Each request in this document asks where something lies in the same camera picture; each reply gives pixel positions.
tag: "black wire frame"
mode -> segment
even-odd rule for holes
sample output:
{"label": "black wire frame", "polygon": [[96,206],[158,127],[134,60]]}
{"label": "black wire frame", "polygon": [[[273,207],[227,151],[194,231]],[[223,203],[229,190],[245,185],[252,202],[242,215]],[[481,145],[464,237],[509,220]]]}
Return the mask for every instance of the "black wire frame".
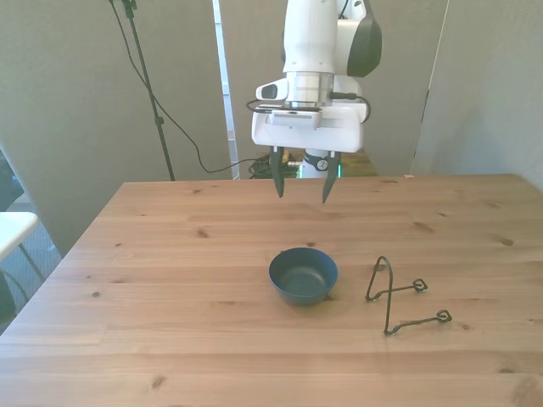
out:
{"label": "black wire frame", "polygon": [[[377,272],[379,271],[379,266],[381,265],[381,262],[384,262],[384,264],[386,266],[386,269],[389,272],[389,289],[380,291],[377,294],[375,294],[374,296],[371,296],[370,292],[372,291],[372,286],[373,286],[373,282],[375,280],[375,275],[377,275]],[[441,322],[441,323],[446,323],[446,322],[451,322],[452,321],[451,313],[448,310],[443,309],[440,312],[438,312],[437,315],[435,317],[433,317],[433,318],[426,318],[424,320],[404,322],[402,324],[399,324],[399,325],[395,326],[394,328],[392,328],[392,330],[389,330],[390,306],[391,306],[391,303],[392,303],[392,293],[395,292],[395,291],[404,291],[404,290],[410,290],[410,289],[415,290],[417,293],[423,293],[423,292],[428,290],[428,285],[426,284],[426,282],[424,282],[424,280],[422,280],[420,278],[416,279],[413,282],[413,284],[411,286],[408,286],[408,287],[393,288],[393,283],[394,283],[394,272],[392,270],[392,265],[390,265],[390,262],[386,257],[381,256],[381,257],[378,258],[377,263],[373,267],[372,280],[370,281],[370,285],[367,287],[366,301],[368,301],[368,302],[375,301],[379,297],[381,297],[383,294],[388,294],[389,295],[388,302],[387,302],[387,315],[386,315],[386,319],[385,319],[385,322],[384,322],[384,331],[383,331],[386,336],[394,335],[401,328],[404,328],[406,326],[421,325],[421,324],[425,324],[427,322],[433,322],[433,321],[438,321],[438,322]]]}

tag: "black cable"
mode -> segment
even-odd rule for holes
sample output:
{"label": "black cable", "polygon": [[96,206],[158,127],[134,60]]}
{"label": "black cable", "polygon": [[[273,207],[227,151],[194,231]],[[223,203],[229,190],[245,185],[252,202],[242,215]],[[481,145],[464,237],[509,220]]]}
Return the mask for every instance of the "black cable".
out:
{"label": "black cable", "polygon": [[372,115],[372,105],[367,101],[366,98],[363,98],[362,96],[356,97],[358,100],[361,100],[366,106],[367,106],[367,115],[364,121],[362,121],[362,124],[366,123],[368,120],[370,120],[370,116]]}
{"label": "black cable", "polygon": [[137,73],[137,76],[139,76],[139,79],[140,81],[143,83],[143,85],[147,88],[147,90],[149,91],[149,93],[152,95],[154,101],[156,102],[157,106],[160,108],[160,110],[162,111],[162,113],[164,113],[166,115],[166,117],[168,119],[171,120],[171,122],[185,135],[185,137],[193,144],[194,148],[196,148],[196,154],[198,155],[198,162],[200,164],[200,167],[202,167],[202,170],[204,170],[205,172],[207,172],[208,174],[215,174],[217,172],[222,172],[224,170],[229,170],[231,169],[232,167],[235,167],[236,165],[239,165],[239,164],[242,164],[242,163],[245,163],[245,162],[248,162],[248,161],[256,161],[257,159],[242,159],[241,161],[238,161],[237,163],[234,163],[232,165],[228,165],[227,167],[225,168],[221,168],[220,170],[208,170],[207,168],[205,168],[205,165],[202,161],[202,157],[201,157],[201,154],[200,154],[200,149],[198,147],[198,144],[193,140],[192,137],[190,137],[188,135],[188,133],[185,131],[185,129],[183,129],[181,127],[181,125],[179,125],[179,123],[177,123],[172,117],[171,115],[166,111],[166,109],[164,109],[162,107],[162,105],[160,104],[159,102],[159,99],[156,98],[156,96],[153,94],[152,90],[149,89],[148,87],[148,84],[147,82],[143,79],[143,76],[142,74],[139,72],[139,69],[137,68],[136,66],[136,63],[134,62],[134,58],[132,57],[132,52],[130,51],[130,46],[128,45],[128,39],[126,38],[126,33],[125,33],[125,29],[123,28],[122,26],[122,23],[120,22],[120,17],[119,17],[119,13],[117,13],[117,8],[115,7],[115,5],[113,4],[113,0],[109,0],[109,4],[111,4],[111,8],[113,9],[113,12],[115,13],[115,18],[117,19],[117,23],[119,24],[119,28],[120,28],[120,33],[122,34],[122,38],[125,42],[125,46],[126,46],[126,52],[128,53],[128,58],[130,59],[130,63],[132,64],[132,68],[136,71]]}
{"label": "black cable", "polygon": [[357,95],[356,93],[345,93],[345,92],[332,92],[330,93],[330,98],[332,100],[337,99],[347,99],[347,100],[360,100],[367,106],[367,115],[362,124],[366,123],[370,116],[372,115],[372,105],[367,101],[366,98]]}
{"label": "black cable", "polygon": [[341,10],[341,14],[339,15],[340,20],[345,20],[345,10],[347,9],[347,6],[349,5],[349,0],[345,0],[345,5],[343,6],[343,10]]}

